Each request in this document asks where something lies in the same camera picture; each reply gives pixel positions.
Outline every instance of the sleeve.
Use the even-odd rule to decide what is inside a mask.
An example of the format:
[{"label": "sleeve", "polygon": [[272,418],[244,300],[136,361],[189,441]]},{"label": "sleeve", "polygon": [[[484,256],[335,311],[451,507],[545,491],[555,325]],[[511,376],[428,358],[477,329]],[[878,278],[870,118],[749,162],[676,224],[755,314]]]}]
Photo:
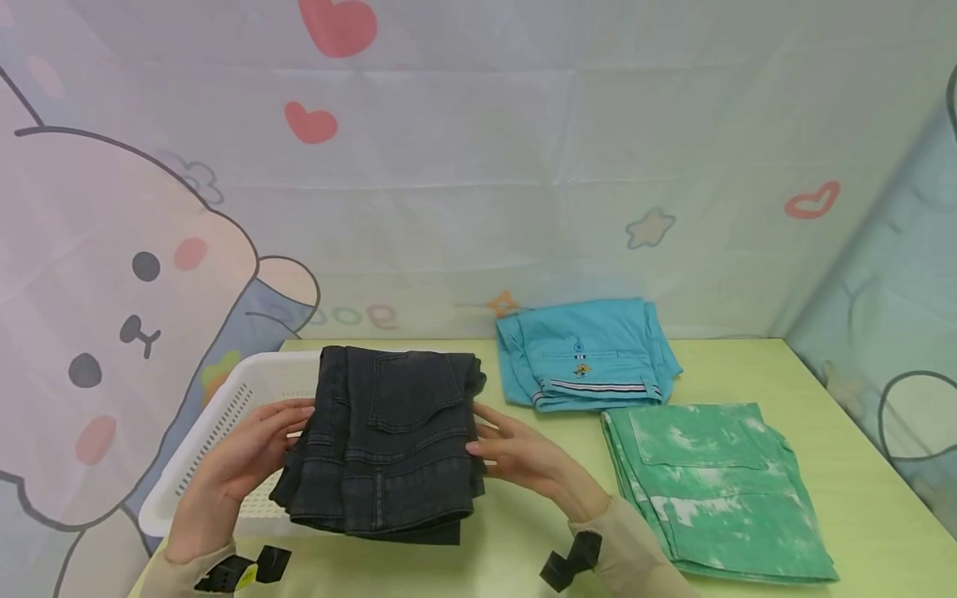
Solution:
[{"label": "sleeve", "polygon": [[568,526],[573,534],[592,531],[601,535],[594,571],[613,596],[698,598],[661,552],[651,527],[625,499],[614,497],[603,515]]},{"label": "sleeve", "polygon": [[167,561],[167,552],[161,550],[149,562],[140,598],[191,598],[192,596],[232,596],[198,592],[193,587],[206,577],[210,569],[236,553],[235,542],[215,552],[198,557],[184,565]]}]

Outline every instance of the orange star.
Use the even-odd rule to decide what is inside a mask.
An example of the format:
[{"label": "orange star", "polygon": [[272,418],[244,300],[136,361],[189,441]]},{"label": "orange star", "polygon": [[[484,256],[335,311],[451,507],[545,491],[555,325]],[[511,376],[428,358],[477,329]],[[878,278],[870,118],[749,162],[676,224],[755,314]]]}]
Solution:
[{"label": "orange star", "polygon": [[512,292],[508,289],[502,291],[498,297],[492,299],[488,303],[485,303],[485,305],[495,312],[496,318],[504,318],[505,316],[514,311],[518,311],[521,308],[518,302],[512,299]]}]

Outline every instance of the red heart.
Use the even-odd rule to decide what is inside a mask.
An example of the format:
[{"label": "red heart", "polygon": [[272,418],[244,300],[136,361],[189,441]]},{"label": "red heart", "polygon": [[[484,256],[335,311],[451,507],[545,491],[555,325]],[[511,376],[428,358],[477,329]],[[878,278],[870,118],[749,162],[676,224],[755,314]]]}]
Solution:
[{"label": "red heart", "polygon": [[831,211],[838,195],[840,195],[840,183],[828,181],[814,193],[801,193],[791,197],[784,205],[784,211],[791,218],[814,220]]},{"label": "red heart", "polygon": [[299,0],[302,22],[319,51],[330,58],[359,54],[375,39],[375,12],[360,0]]},{"label": "red heart", "polygon": [[339,123],[336,117],[324,110],[306,112],[297,101],[286,104],[286,122],[304,144],[321,144],[336,136]]}]

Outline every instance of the hand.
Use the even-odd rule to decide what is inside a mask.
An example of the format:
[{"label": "hand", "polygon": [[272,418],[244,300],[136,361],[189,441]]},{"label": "hand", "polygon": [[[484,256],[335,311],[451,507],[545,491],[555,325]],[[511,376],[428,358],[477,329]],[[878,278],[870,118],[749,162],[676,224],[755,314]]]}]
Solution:
[{"label": "hand", "polygon": [[169,530],[167,560],[188,563],[226,546],[239,505],[273,472],[315,408],[314,399],[290,399],[253,410],[203,459]]},{"label": "hand", "polygon": [[298,440],[289,434],[305,428],[315,403],[289,399],[253,410],[206,455],[189,487],[199,482],[242,502],[282,468],[286,451]]},{"label": "hand", "polygon": [[611,497],[585,468],[557,444],[519,420],[475,403],[479,442],[465,449],[492,463],[487,475],[532,490],[554,501],[569,520],[593,520],[608,510]]}]

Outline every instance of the tabletop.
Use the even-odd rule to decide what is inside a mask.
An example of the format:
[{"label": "tabletop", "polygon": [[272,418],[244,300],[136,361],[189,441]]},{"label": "tabletop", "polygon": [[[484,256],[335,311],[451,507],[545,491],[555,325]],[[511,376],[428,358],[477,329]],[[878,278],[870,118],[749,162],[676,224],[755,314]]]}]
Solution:
[{"label": "tabletop", "polygon": [[[354,344],[380,350],[475,353],[488,375],[483,403],[558,442],[609,492],[614,469],[595,413],[539,414],[505,404],[494,341],[289,341],[282,350]],[[689,577],[704,598],[946,596],[957,587],[957,543],[883,459],[800,360],[780,340],[672,341],[684,367],[673,404],[757,403],[794,448],[841,581],[778,587]],[[245,596],[554,596],[538,573],[548,554],[566,554],[562,513],[531,492],[486,483],[476,513],[462,524],[462,546],[409,546],[341,536],[239,538],[255,557],[264,543],[293,551],[285,576]],[[139,595],[141,581],[130,596]],[[606,596],[591,573],[566,596]]]}]

